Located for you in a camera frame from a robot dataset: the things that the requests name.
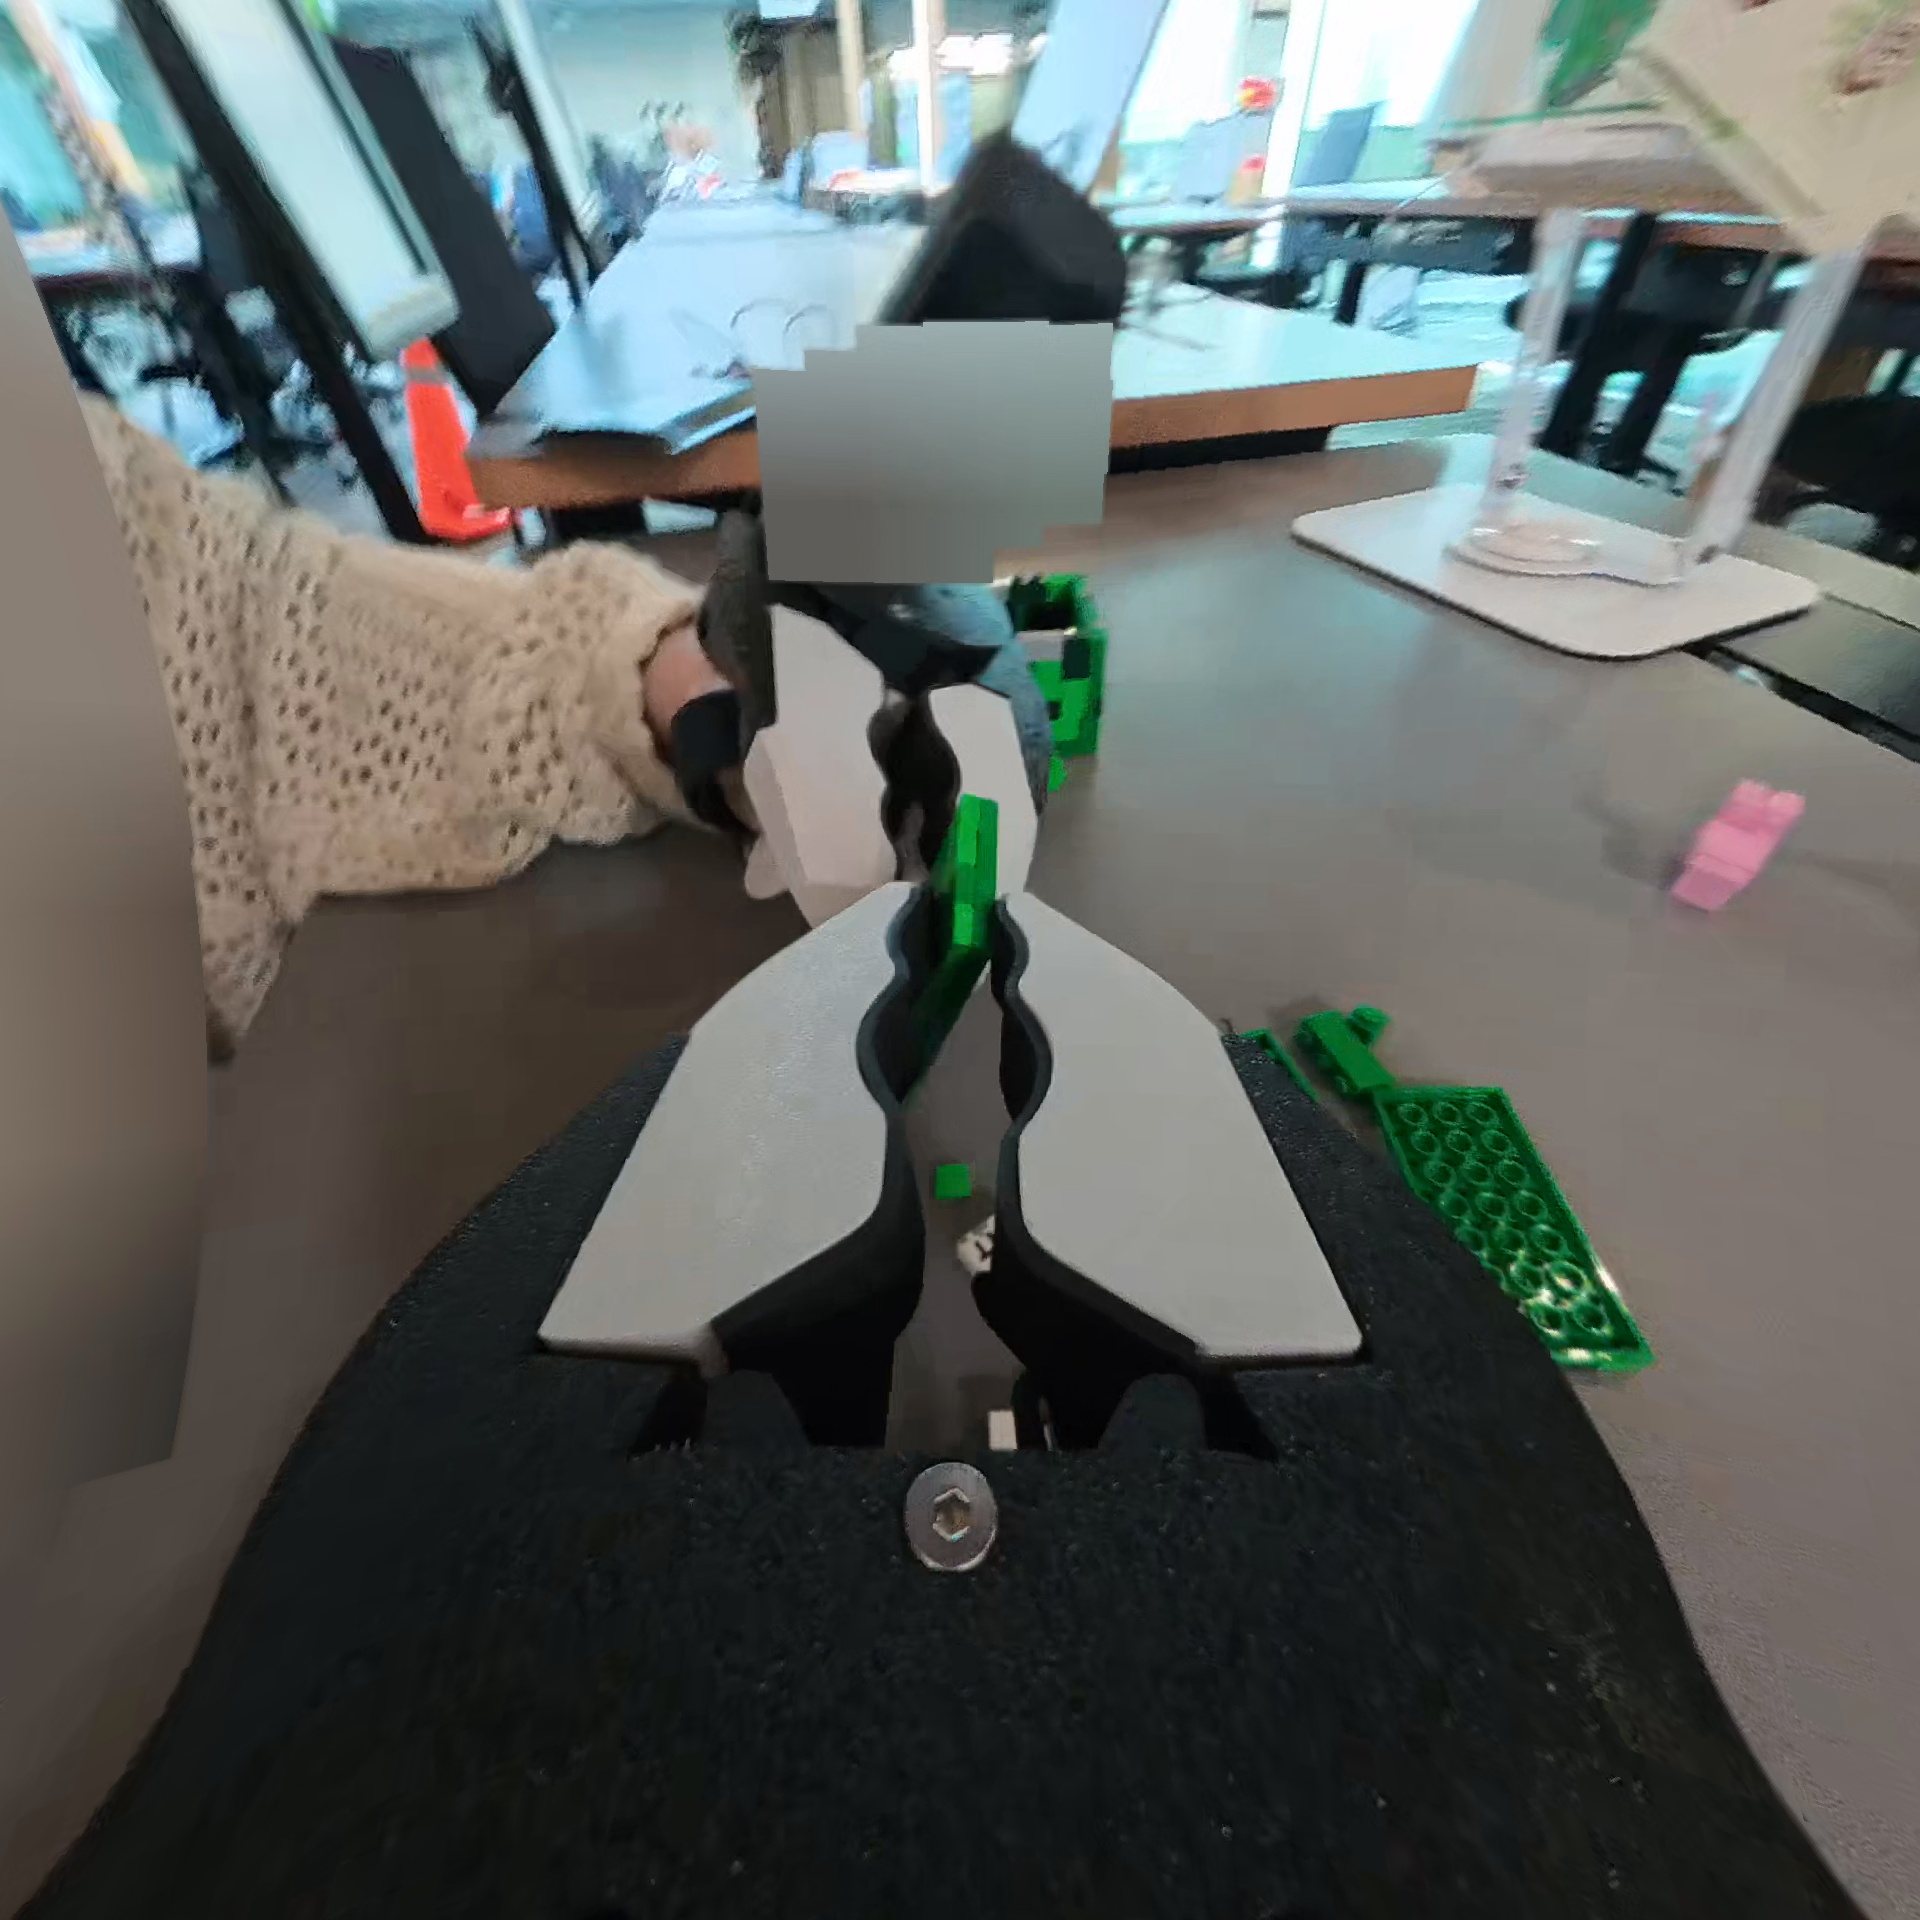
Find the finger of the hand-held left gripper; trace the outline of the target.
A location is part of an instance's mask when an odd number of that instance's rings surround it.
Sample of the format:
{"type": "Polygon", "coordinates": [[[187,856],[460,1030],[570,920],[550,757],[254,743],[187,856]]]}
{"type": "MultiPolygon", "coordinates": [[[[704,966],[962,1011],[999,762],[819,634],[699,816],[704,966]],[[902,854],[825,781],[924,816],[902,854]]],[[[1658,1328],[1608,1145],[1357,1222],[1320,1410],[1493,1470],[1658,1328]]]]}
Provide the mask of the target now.
{"type": "Polygon", "coordinates": [[[883,879],[924,879],[917,815],[885,815],[900,794],[875,757],[902,700],[814,618],[774,618],[774,690],[776,712],[741,757],[750,901],[827,920],[883,879]]]}
{"type": "Polygon", "coordinates": [[[931,877],[962,799],[999,799],[999,901],[1028,893],[1045,808],[1017,701],[992,685],[931,685],[900,723],[900,877],[931,877]]]}

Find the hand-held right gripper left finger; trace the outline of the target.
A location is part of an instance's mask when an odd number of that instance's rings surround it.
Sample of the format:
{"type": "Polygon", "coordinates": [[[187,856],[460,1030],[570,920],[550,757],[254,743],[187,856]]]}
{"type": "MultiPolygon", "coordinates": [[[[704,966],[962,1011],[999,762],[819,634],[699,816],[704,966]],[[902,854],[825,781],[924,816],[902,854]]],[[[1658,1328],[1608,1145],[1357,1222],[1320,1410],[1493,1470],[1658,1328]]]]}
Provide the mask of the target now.
{"type": "Polygon", "coordinates": [[[704,1011],[550,1314],[555,1357],[729,1368],[776,1292],[883,1222],[900,1094],[860,1067],[900,992],[883,879],[704,1011]]]}

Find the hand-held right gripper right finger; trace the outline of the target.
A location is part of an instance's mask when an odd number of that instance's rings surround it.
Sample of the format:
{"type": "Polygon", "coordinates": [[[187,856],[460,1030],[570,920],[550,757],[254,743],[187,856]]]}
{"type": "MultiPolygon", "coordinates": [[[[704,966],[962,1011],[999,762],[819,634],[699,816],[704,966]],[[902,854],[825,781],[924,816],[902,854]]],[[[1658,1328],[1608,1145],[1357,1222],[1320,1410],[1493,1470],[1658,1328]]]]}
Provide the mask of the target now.
{"type": "Polygon", "coordinates": [[[992,1277],[1194,1368],[1357,1358],[1361,1321],[1223,1030],[1036,893],[999,901],[992,1277]]]}

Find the green lego plate assembly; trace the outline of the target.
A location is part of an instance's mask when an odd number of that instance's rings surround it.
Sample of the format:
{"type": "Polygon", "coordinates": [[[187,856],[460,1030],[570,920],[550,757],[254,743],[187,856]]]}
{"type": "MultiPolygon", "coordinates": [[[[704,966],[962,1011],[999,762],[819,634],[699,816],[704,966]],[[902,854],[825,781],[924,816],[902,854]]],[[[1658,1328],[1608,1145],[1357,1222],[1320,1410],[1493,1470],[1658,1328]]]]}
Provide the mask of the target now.
{"type": "Polygon", "coordinates": [[[962,1021],[999,920],[999,799],[962,789],[929,879],[902,908],[902,1089],[938,1059],[962,1021]]]}

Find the green lego structure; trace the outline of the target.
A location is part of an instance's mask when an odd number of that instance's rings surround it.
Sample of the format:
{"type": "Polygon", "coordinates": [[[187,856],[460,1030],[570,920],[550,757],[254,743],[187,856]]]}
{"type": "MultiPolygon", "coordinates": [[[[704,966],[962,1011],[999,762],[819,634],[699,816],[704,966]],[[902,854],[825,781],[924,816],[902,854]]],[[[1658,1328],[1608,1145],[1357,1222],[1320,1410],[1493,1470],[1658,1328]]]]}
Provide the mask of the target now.
{"type": "Polygon", "coordinates": [[[1004,612],[1017,620],[1028,679],[1045,701],[1045,799],[1050,799],[1064,781],[1072,762],[1094,757],[1103,743],[1113,634],[1092,596],[1092,577],[1072,570],[1010,577],[1004,612]]]}

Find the green lego brick cluster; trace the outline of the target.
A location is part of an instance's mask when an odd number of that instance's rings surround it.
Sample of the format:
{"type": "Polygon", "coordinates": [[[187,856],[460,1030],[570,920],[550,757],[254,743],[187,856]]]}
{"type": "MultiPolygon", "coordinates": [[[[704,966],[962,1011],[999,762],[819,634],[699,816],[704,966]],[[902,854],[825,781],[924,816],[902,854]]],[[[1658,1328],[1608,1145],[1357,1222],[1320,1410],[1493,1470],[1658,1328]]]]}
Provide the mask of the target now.
{"type": "Polygon", "coordinates": [[[1395,1089],[1402,1080],[1380,1059],[1380,1037],[1390,1030],[1390,1014],[1380,1004],[1361,1011],[1323,1011],[1298,1021],[1292,1044],[1307,1057],[1307,1067],[1345,1094],[1373,1100],[1395,1089]]]}

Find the large green lego plate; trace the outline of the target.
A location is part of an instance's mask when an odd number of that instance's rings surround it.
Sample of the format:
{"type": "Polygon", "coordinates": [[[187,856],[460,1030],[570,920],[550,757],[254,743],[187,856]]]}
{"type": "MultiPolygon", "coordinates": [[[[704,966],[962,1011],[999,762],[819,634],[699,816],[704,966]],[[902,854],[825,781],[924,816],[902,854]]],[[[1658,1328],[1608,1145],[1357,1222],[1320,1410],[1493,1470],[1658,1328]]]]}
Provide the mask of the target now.
{"type": "Polygon", "coordinates": [[[1653,1368],[1651,1338],[1502,1089],[1395,1084],[1373,1089],[1373,1119],[1402,1182],[1526,1314],[1559,1368],[1653,1368]]]}

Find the pink lego figure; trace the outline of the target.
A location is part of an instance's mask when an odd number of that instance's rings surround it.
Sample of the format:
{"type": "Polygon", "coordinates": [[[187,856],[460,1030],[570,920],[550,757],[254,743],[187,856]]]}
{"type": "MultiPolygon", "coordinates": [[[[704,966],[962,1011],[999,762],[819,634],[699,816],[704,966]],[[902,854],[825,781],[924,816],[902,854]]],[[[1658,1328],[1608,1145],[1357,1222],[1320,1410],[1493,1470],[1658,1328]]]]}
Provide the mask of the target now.
{"type": "Polygon", "coordinates": [[[1717,815],[1690,834],[1690,848],[1663,879],[1663,901],[1677,901],[1690,908],[1723,908],[1762,877],[1762,866],[1781,854],[1781,843],[1798,816],[1802,816],[1798,789],[1738,778],[1717,799],[1717,815]]]}

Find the lego set box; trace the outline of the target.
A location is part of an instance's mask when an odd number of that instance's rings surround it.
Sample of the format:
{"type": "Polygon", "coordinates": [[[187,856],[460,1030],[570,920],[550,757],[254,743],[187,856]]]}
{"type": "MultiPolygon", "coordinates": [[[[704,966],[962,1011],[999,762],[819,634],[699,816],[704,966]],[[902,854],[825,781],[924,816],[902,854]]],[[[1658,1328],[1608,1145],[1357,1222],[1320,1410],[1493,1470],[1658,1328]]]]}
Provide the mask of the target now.
{"type": "Polygon", "coordinates": [[[1749,206],[1802,251],[1920,203],[1915,0],[1478,4],[1429,101],[1434,171],[1544,206],[1749,206]]]}

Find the stack of grey papers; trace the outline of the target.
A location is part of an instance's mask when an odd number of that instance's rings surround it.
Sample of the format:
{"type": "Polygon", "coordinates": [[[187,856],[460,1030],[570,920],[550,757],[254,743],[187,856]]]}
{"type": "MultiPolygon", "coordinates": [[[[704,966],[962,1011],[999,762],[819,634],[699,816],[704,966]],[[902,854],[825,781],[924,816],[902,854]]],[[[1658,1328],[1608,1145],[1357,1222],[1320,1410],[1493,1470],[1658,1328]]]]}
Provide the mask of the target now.
{"type": "Polygon", "coordinates": [[[750,377],[674,377],[638,384],[556,384],[525,404],[540,437],[638,437],[668,453],[756,423],[750,377]]]}

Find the orange traffic cone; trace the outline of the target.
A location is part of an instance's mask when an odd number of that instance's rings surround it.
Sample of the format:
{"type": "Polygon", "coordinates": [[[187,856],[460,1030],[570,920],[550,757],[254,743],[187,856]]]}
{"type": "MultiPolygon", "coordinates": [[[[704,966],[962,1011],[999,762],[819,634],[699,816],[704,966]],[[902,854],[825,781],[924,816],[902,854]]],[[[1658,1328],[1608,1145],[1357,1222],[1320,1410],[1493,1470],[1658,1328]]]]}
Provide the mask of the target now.
{"type": "Polygon", "coordinates": [[[431,339],[398,349],[405,425],[417,453],[417,521],[431,544],[479,548],[511,535],[508,508],[482,508],[468,475],[468,423],[431,339]]]}

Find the black standing panel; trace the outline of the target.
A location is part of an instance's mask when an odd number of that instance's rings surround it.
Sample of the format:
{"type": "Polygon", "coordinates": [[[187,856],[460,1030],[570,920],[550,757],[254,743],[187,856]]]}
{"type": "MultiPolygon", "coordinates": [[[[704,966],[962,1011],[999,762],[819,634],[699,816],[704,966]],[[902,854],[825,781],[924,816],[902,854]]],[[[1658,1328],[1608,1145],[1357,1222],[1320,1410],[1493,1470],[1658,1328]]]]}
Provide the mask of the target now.
{"type": "Polygon", "coordinates": [[[448,149],[417,68],[378,48],[328,48],[460,306],[455,321],[431,327],[431,349],[470,417],[487,423],[556,321],[511,265],[508,229],[448,149]]]}

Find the clear acrylic stand white base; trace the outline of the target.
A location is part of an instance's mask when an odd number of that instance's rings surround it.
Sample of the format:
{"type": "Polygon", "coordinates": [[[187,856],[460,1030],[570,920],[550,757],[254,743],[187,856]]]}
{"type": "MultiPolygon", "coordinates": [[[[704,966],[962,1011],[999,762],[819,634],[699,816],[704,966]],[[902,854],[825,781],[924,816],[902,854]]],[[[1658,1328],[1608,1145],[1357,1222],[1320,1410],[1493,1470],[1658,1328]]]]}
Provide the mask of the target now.
{"type": "Polygon", "coordinates": [[[1750,634],[1802,618],[1821,587],[1781,567],[1736,555],[1750,525],[1762,467],[1802,395],[1821,347],[1876,251],[1881,229],[1818,251],[1785,298],[1768,349],[1723,453],[1677,535],[1608,515],[1576,515],[1526,498],[1544,404],[1544,349],[1567,319],[1583,212],[1552,206],[1522,298],[1522,356],[1500,407],[1488,478],[1373,498],[1292,521],[1292,544],[1345,560],[1380,581],[1413,587],[1488,627],[1564,655],[1642,664],[1699,640],[1750,634]]]}

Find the long dark office desk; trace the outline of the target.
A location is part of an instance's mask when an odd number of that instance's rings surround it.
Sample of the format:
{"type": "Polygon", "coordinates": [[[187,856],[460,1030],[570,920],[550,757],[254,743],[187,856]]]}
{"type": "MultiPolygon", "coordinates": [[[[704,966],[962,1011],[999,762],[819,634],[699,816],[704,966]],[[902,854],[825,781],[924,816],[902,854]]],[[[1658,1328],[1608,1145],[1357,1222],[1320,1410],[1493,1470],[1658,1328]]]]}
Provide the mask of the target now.
{"type": "MultiPolygon", "coordinates": [[[[1466,197],[1439,177],[1292,184],[1260,203],[1109,203],[1123,247],[1166,244],[1181,283],[1275,309],[1329,286],[1329,321],[1390,271],[1522,277],[1541,212],[1522,197],[1466,197]]],[[[1583,216],[1597,283],[1576,277],[1544,450],[1622,478],[1663,467],[1653,425],[1708,349],[1727,349],[1785,319],[1798,251],[1759,212],[1622,212],[1583,216]]]]}

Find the white board on stand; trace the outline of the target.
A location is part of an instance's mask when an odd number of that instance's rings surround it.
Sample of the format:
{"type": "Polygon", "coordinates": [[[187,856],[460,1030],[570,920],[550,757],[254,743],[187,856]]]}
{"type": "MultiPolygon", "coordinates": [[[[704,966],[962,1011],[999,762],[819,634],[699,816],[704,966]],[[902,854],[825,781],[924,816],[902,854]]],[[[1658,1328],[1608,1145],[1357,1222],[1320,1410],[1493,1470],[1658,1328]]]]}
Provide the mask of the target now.
{"type": "Polygon", "coordinates": [[[460,298],[328,34],[288,0],[125,0],[201,168],[366,365],[439,336],[460,298]]]}

